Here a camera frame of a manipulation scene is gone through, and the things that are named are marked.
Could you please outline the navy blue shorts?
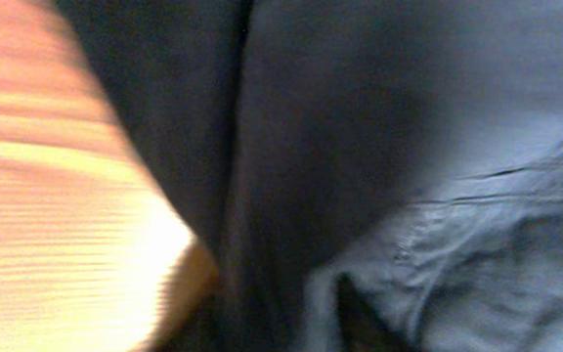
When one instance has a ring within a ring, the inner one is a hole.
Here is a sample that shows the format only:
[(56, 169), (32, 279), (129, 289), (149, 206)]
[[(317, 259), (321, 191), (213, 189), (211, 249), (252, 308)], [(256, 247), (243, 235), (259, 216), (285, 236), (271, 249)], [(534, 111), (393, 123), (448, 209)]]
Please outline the navy blue shorts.
[(60, 1), (220, 286), (164, 351), (563, 351), (563, 0)]

